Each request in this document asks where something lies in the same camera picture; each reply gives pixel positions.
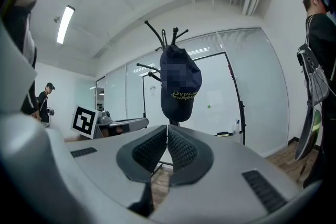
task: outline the glass wall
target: glass wall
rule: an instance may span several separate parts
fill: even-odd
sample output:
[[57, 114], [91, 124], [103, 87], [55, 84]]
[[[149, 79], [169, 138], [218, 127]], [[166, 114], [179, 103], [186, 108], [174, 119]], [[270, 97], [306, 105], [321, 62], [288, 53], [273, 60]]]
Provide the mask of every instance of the glass wall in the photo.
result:
[[160, 56], [162, 50], [141, 57], [127, 64], [126, 71], [126, 108], [127, 119], [142, 118], [144, 113], [143, 105], [143, 84], [142, 77], [150, 71], [148, 68], [138, 67], [137, 63], [153, 66], [160, 69]]
[[267, 156], [286, 144], [288, 135], [288, 97], [280, 63], [261, 28], [218, 33], [245, 106], [245, 143]]
[[96, 93], [96, 109], [99, 111], [104, 110], [104, 95], [105, 95], [105, 77], [101, 78], [96, 82], [95, 93]]
[[[177, 45], [185, 48], [194, 60], [227, 52], [240, 99], [245, 105], [245, 144], [261, 156], [286, 144], [289, 123], [286, 84], [273, 47], [261, 28], [210, 33], [180, 41]], [[138, 67], [137, 63], [160, 68], [161, 54], [161, 50], [153, 52], [106, 75], [104, 109], [114, 120], [143, 117], [147, 109], [143, 77], [150, 70]], [[222, 74], [218, 72], [220, 70], [213, 67], [213, 72], [207, 76], [220, 78]]]
[[104, 109], [114, 121], [126, 119], [125, 107], [125, 66], [106, 75]]

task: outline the ceiling light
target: ceiling light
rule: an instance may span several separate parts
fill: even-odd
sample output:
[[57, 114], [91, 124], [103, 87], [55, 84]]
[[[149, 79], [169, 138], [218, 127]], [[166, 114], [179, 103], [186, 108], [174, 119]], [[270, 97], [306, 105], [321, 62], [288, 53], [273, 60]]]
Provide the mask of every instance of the ceiling light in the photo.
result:
[[200, 52], [205, 52], [205, 51], [208, 51], [210, 50], [210, 47], [207, 47], [207, 48], [204, 48], [204, 49], [199, 49], [199, 50], [193, 50], [191, 52], [188, 52], [189, 55], [193, 55], [193, 54], [198, 54]]
[[75, 9], [73, 7], [67, 6], [65, 8], [61, 24], [59, 25], [59, 30], [58, 30], [58, 36], [57, 36], [57, 42], [63, 44], [65, 33], [67, 31], [70, 19], [73, 15], [73, 12]]
[[[155, 64], [151, 63], [150, 65], [148, 65], [149, 67], [155, 67]], [[141, 70], [145, 70], [147, 67], [141, 67], [141, 68], [138, 68], [138, 69], [135, 69], [133, 70], [134, 73], [137, 73]]]

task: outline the white wall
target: white wall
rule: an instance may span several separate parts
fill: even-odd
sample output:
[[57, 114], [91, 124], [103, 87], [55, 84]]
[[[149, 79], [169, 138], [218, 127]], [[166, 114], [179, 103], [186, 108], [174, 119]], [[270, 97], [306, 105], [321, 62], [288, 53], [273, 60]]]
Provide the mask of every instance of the white wall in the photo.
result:
[[77, 136], [70, 130], [72, 114], [76, 104], [90, 108], [95, 107], [96, 85], [93, 77], [84, 76], [43, 63], [36, 63], [37, 77], [35, 79], [36, 96], [44, 91], [48, 82], [51, 82], [55, 90], [48, 96], [48, 106], [55, 110], [51, 117], [50, 127], [59, 130], [65, 138]]
[[305, 42], [306, 17], [302, 0], [272, 0], [265, 16], [264, 31], [279, 58], [287, 85], [288, 139], [300, 137], [307, 111], [307, 89], [303, 84], [302, 67], [296, 56], [298, 47]]
[[94, 77], [97, 59], [90, 59], [85, 50], [80, 52], [72, 46], [51, 43], [39, 36], [33, 36], [33, 39], [37, 48], [39, 62]]

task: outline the baseboard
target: baseboard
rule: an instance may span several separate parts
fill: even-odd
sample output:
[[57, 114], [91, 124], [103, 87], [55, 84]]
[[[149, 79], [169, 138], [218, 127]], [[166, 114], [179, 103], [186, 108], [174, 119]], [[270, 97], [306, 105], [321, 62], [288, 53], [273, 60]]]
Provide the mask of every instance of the baseboard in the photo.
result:
[[[300, 141], [300, 138], [298, 138], [298, 137], [295, 136], [291, 140], [288, 141], [288, 145], [290, 145], [293, 142], [299, 142], [299, 141]], [[315, 144], [314, 147], [313, 147], [313, 149], [316, 150], [316, 151], [319, 151], [320, 150], [320, 146]]]
[[293, 142], [299, 142], [300, 138], [294, 136], [291, 140], [288, 141], [288, 145], [290, 145]]
[[269, 151], [267, 153], [261, 154], [261, 157], [263, 158], [267, 158], [270, 155], [273, 155], [274, 153], [277, 153], [278, 151], [282, 150], [283, 148], [287, 147], [287, 144], [281, 145], [279, 147], [277, 147], [276, 149]]
[[166, 164], [162, 164], [162, 168], [169, 169], [169, 170], [173, 170], [173, 166], [171, 166], [171, 165], [166, 165]]

